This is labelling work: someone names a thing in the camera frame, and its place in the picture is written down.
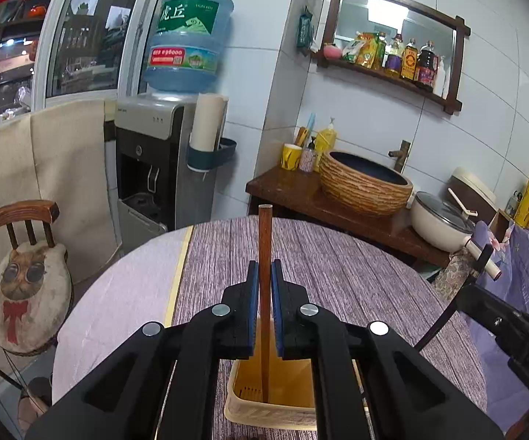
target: wooden chair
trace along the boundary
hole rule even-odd
[[[16,355],[35,355],[55,342],[73,305],[67,249],[55,244],[51,225],[55,202],[26,200],[0,208],[11,250],[0,264],[0,346]],[[18,244],[13,223],[23,221],[28,242]],[[41,221],[46,241],[38,242],[32,221]]]

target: vessel sink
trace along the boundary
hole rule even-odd
[[[326,151],[320,181],[330,197],[358,212],[391,215],[405,206],[412,183],[389,167],[354,154]]]

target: utensil holder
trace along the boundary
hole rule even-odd
[[[270,323],[273,333],[273,321]],[[309,360],[283,361],[277,357],[273,335],[269,350],[269,403],[246,400],[262,395],[260,318],[257,319],[256,332],[254,355],[249,360],[234,361],[232,364],[224,416],[230,422],[243,425],[316,430],[311,363]]]

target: red bow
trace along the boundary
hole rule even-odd
[[[7,339],[8,342],[13,342],[18,345],[18,339],[16,337],[16,319],[22,321],[22,316],[28,311],[28,299],[22,302],[10,302],[4,301],[4,322],[10,318],[10,324],[8,325]]]

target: wooden chopstick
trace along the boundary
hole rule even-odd
[[[260,369],[263,402],[269,401],[270,254],[273,206],[259,205]]]

